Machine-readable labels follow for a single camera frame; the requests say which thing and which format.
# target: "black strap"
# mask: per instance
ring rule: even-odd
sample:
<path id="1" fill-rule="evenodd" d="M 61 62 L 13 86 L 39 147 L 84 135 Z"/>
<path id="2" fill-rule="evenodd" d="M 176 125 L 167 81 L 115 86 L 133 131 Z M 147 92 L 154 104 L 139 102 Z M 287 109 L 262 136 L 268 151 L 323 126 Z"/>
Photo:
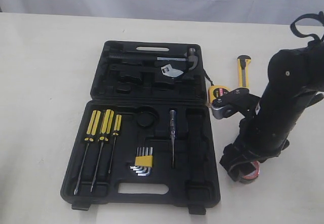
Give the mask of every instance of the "black strap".
<path id="1" fill-rule="evenodd" d="M 302 16 L 299 16 L 291 25 L 290 25 L 290 30 L 292 31 L 292 33 L 299 37 L 299 38 L 307 38 L 309 36 L 311 36 L 312 38 L 314 38 L 313 41 L 311 41 L 310 43 L 318 43 L 318 42 L 323 42 L 324 41 L 324 35 L 321 39 L 319 39 L 318 35 L 316 34 L 302 34 L 297 28 L 296 28 L 296 22 L 302 20 L 302 19 L 314 19 L 319 21 L 323 26 L 324 26 L 324 13 L 323 11 L 320 11 L 319 14 L 305 14 Z"/>

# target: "tool kit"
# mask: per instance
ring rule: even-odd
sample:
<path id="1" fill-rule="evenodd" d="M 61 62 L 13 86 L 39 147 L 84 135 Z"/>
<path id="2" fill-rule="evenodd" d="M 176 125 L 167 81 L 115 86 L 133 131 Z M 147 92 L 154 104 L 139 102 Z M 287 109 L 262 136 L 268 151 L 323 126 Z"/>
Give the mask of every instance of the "tool kit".
<path id="1" fill-rule="evenodd" d="M 61 188 L 72 209 L 148 203 L 205 214 L 220 201 L 201 49 L 108 41 Z M 121 183 L 166 194 L 119 193 Z"/>

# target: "screwdriver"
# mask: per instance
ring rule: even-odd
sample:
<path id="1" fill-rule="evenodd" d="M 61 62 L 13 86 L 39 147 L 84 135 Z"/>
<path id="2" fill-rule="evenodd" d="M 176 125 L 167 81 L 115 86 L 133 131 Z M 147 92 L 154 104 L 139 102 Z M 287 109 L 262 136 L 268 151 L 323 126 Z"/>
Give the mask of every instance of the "screwdriver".
<path id="1" fill-rule="evenodd" d="M 119 136 L 121 123 L 122 123 L 122 116 L 120 114 L 118 114 L 118 115 L 116 115 L 115 125 L 114 125 L 113 132 L 112 132 L 112 136 L 114 136 L 114 139 L 113 139 L 113 145 L 112 145 L 112 151 L 111 151 L 108 174 L 110 174 L 110 171 L 111 171 L 113 152 L 115 150 L 116 138 L 117 138 L 117 136 Z"/>
<path id="2" fill-rule="evenodd" d="M 172 168 L 174 168 L 174 143 L 176 140 L 176 111 L 170 110 L 170 138 L 172 144 Z"/>
<path id="3" fill-rule="evenodd" d="M 251 57 L 248 55 L 240 55 L 237 58 L 238 66 L 238 85 L 239 87 L 249 87 L 248 65 L 251 63 Z"/>
<path id="4" fill-rule="evenodd" d="M 95 185 L 96 178 L 97 178 L 97 172 L 98 172 L 98 167 L 99 167 L 103 144 L 104 144 L 104 142 L 108 142 L 108 137 L 109 137 L 110 129 L 111 129 L 111 125 L 112 125 L 113 114 L 114 114 L 113 110 L 107 109 L 103 116 L 103 120 L 102 120 L 102 124 L 101 124 L 101 128 L 100 128 L 100 135 L 99 135 L 99 142 L 101 142 L 101 145 L 100 145 L 99 155 L 98 155 L 98 159 L 97 159 L 95 174 L 93 176 L 92 184 L 91 184 L 91 188 L 90 188 L 91 193 L 92 193 L 92 190 Z"/>
<path id="5" fill-rule="evenodd" d="M 83 155 L 83 159 L 82 159 L 82 163 L 81 163 L 81 167 L 80 167 L 80 171 L 79 171 L 79 176 L 77 178 L 76 186 L 75 186 L 75 189 L 74 189 L 74 192 L 73 192 L 74 195 L 76 195 L 78 193 L 78 191 L 79 191 L 79 185 L 80 185 L 80 181 L 81 181 L 82 170 L 83 170 L 83 166 L 85 165 L 85 159 L 86 159 L 86 156 L 87 156 L 89 144 L 90 144 L 90 142 L 95 141 L 95 136 L 96 136 L 96 132 L 97 132 L 97 127 L 98 127 L 100 115 L 101 115 L 101 112 L 98 111 L 98 110 L 93 110 L 93 112 L 91 114 L 90 122 L 89 122 L 89 125 L 88 125 L 88 128 L 87 128 L 87 134 L 86 134 L 86 137 L 85 137 L 85 142 L 87 142 L 87 146 L 86 146 L 85 153 Z"/>

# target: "case lid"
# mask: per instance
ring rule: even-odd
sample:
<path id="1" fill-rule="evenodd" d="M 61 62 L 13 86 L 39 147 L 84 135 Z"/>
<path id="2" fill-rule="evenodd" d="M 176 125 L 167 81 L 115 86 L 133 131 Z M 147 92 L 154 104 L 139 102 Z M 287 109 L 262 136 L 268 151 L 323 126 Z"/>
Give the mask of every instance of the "case lid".
<path id="1" fill-rule="evenodd" d="M 98 100 L 207 100 L 201 49 L 195 44 L 107 41 L 91 88 Z"/>

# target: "black plastic case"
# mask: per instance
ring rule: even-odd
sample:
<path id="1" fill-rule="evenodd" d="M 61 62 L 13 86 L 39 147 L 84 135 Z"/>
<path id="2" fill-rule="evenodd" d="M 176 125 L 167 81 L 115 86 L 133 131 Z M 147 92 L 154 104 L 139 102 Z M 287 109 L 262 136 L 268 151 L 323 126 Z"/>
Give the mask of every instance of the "black plastic case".
<path id="1" fill-rule="evenodd" d="M 169 50 L 140 51 L 137 47 Z M 185 58 L 189 48 L 196 50 L 197 67 L 178 78 L 161 75 L 160 67 L 170 63 L 172 67 L 182 69 L 185 62 L 108 58 L 112 53 Z M 200 46 L 108 41 L 99 60 L 91 98 L 93 100 L 86 106 L 61 189 L 62 198 L 72 204 L 72 209 L 88 210 L 92 204 L 109 202 L 150 203 L 188 207 L 191 214 L 205 214 L 206 207 L 213 207 L 220 201 Z M 115 115 L 123 116 L 120 136 L 116 138 L 112 170 L 108 175 L 112 150 L 112 143 L 108 143 L 104 144 L 97 182 L 90 193 L 100 148 L 100 143 L 91 143 L 79 193 L 74 195 L 73 189 L 86 148 L 85 132 L 95 109 L 112 109 Z M 169 136 L 171 109 L 177 112 L 174 169 Z M 148 128 L 141 127 L 138 123 L 141 114 L 150 114 L 154 123 Z M 153 168 L 146 177 L 137 176 L 129 168 L 134 164 L 138 146 L 153 147 Z M 164 195 L 121 194 L 118 193 L 118 185 L 122 182 L 165 184 L 169 191 Z"/>

